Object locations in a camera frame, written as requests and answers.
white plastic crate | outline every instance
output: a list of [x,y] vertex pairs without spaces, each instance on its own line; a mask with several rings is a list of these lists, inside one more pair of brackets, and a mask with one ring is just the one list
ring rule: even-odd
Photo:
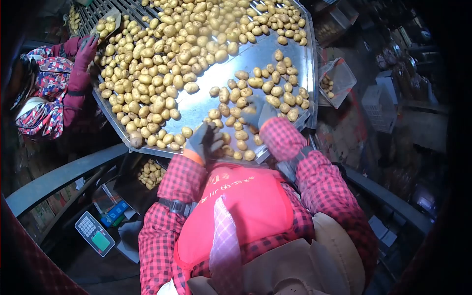
[[397,112],[385,85],[367,87],[362,98],[362,106],[375,130],[392,133]]

white box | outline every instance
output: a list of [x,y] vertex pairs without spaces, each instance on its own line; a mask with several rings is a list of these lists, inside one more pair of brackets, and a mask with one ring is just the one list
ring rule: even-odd
[[385,85],[388,94],[390,94],[390,97],[393,101],[393,104],[398,105],[398,98],[400,97],[400,92],[398,91],[398,88],[395,87],[395,82],[393,80],[392,74],[393,71],[391,70],[380,72],[375,78],[375,82],[377,82],[377,85]]

green display screen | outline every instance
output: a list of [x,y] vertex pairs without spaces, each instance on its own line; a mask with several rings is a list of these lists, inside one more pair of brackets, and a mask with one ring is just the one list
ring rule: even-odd
[[105,238],[105,236],[101,233],[101,232],[98,232],[93,238],[92,238],[92,242],[97,245],[97,247],[102,250],[102,251],[105,251],[105,249],[108,247],[108,245],[110,245],[110,241],[107,240],[107,238]]

gray work glove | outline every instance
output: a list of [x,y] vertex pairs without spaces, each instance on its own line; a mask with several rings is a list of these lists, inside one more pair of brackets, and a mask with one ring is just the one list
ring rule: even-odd
[[247,98],[249,108],[256,110],[256,113],[246,113],[244,110],[241,112],[241,116],[246,120],[249,125],[261,129],[262,125],[273,117],[277,117],[277,111],[275,107],[265,101],[260,96],[249,96]]
[[223,146],[222,137],[223,134],[216,128],[215,123],[204,122],[187,140],[185,149],[197,153],[205,164],[208,156]]

red plaid shirt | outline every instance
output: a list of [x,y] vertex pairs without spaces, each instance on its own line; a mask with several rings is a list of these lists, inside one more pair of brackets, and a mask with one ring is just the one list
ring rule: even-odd
[[[271,120],[261,132],[261,138],[278,161],[294,158],[307,145],[306,139],[286,118]],[[201,186],[207,180],[207,171],[196,162],[176,155],[169,164],[158,191],[158,197],[197,202]],[[377,238],[367,218],[347,188],[336,166],[318,151],[298,163],[297,186],[302,193],[301,202],[287,184],[282,186],[294,210],[294,235],[279,234],[241,247],[243,264],[254,258],[299,238],[314,238],[311,214],[323,212],[336,220],[352,239],[364,265],[367,286],[376,265]],[[155,203],[144,217],[139,233],[139,257],[141,260],[141,294],[156,294],[159,288],[174,279],[177,292],[185,294],[186,280],[173,259],[177,241],[185,217],[170,213],[168,207]],[[209,260],[197,265],[192,277],[210,277]]]

